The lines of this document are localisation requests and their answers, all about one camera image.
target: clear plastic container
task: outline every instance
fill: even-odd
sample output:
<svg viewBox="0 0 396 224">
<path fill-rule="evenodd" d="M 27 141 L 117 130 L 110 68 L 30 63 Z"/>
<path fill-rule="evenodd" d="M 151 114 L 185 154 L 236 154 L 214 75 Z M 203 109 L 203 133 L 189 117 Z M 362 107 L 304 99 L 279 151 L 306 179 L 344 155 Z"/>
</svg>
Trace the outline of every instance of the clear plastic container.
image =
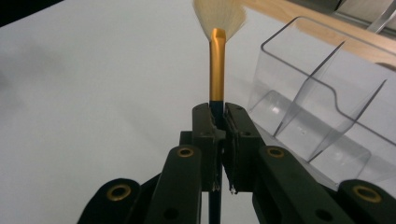
<svg viewBox="0 0 396 224">
<path fill-rule="evenodd" d="M 308 18 L 265 41 L 248 112 L 319 182 L 377 184 L 396 196 L 396 55 Z"/>
</svg>

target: white table surface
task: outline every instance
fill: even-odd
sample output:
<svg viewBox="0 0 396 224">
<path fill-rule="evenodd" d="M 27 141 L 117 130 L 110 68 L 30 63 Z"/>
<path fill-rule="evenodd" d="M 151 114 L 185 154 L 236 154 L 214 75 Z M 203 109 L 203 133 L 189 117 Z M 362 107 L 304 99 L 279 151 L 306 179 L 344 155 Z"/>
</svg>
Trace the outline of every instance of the white table surface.
<svg viewBox="0 0 396 224">
<path fill-rule="evenodd" d="M 226 101 L 247 105 L 260 44 L 283 25 L 247 11 Z M 208 100 L 208 59 L 190 0 L 66 0 L 0 28 L 0 223 L 76 223 L 107 181 L 158 174 Z M 222 222 L 257 222 L 227 187 Z"/>
</svg>

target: gold cylindrical object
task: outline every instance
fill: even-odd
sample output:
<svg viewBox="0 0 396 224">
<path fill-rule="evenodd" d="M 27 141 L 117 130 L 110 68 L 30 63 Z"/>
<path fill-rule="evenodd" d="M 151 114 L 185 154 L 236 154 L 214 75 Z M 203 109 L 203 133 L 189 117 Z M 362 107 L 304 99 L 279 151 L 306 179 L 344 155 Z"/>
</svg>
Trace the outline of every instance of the gold cylindrical object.
<svg viewBox="0 0 396 224">
<path fill-rule="evenodd" d="M 210 101 L 224 100 L 225 31 L 215 28 L 210 40 Z"/>
</svg>

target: transparent compartment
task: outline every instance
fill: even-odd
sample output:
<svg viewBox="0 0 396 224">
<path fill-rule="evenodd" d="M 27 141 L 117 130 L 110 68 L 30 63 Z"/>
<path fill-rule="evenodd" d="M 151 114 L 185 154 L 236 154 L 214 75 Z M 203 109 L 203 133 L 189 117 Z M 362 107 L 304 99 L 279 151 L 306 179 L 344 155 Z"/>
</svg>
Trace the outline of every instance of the transparent compartment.
<svg viewBox="0 0 396 224">
<path fill-rule="evenodd" d="M 262 44 L 247 109 L 322 184 L 358 178 L 396 196 L 395 65 L 385 49 L 296 18 Z"/>
</svg>

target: brass insert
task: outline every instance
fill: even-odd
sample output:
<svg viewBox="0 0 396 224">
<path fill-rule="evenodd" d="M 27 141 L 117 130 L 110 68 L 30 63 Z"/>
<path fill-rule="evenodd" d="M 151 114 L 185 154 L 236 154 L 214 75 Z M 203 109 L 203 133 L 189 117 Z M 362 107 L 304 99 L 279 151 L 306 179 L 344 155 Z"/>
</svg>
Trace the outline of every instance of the brass insert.
<svg viewBox="0 0 396 224">
<path fill-rule="evenodd" d="M 362 185 L 357 185 L 353 187 L 353 192 L 358 195 L 364 201 L 370 203 L 380 203 L 382 201 L 381 196 L 373 189 L 364 187 Z"/>
<path fill-rule="evenodd" d="M 111 187 L 107 191 L 106 196 L 110 201 L 117 202 L 117 201 L 121 201 L 124 198 L 128 197 L 128 195 L 130 195 L 131 192 L 132 192 L 132 190 L 128 185 L 118 184 L 118 185 Z"/>
<path fill-rule="evenodd" d="M 194 151 L 190 148 L 183 147 L 177 151 L 179 157 L 190 157 L 194 154 Z"/>
<path fill-rule="evenodd" d="M 268 155 L 275 157 L 275 158 L 282 158 L 285 156 L 285 153 L 281 148 L 277 147 L 269 147 L 267 148 Z"/>
</svg>

